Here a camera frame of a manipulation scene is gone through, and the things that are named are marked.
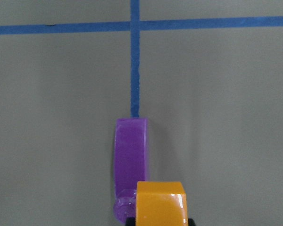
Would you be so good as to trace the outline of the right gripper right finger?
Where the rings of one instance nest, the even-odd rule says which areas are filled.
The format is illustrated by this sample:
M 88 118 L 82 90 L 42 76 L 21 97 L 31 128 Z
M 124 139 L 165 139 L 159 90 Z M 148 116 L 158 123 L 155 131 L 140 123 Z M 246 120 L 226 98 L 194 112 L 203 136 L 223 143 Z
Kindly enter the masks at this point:
M 195 221 L 192 218 L 188 218 L 188 226 L 195 226 Z

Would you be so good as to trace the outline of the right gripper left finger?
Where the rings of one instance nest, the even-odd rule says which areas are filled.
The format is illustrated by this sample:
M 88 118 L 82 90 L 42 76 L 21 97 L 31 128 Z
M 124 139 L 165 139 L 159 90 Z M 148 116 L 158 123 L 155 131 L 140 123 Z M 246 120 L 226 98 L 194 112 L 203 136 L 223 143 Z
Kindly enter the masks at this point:
M 125 226 L 135 226 L 135 218 L 127 218 Z

